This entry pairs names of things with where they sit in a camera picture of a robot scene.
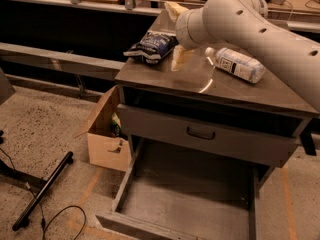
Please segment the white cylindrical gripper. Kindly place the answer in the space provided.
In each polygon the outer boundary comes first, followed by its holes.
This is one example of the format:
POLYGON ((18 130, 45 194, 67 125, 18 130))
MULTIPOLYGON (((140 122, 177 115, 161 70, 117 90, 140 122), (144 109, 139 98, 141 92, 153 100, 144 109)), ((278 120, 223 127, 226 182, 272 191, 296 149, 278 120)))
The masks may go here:
POLYGON ((216 38, 205 28, 202 8, 188 10, 176 2, 169 1, 166 1, 164 6, 170 19, 176 22, 176 38, 180 45, 173 50, 171 70, 179 71, 192 57, 193 50, 190 49, 214 43, 216 38))

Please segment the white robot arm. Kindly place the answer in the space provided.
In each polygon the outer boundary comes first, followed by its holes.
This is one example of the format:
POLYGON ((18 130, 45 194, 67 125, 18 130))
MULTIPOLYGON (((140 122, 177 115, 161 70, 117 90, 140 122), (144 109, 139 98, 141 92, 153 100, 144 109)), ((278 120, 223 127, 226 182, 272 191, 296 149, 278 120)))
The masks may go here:
POLYGON ((264 0, 207 0, 198 9, 167 2, 165 8, 184 49, 215 41, 235 45, 320 110, 320 44, 266 20, 264 0))

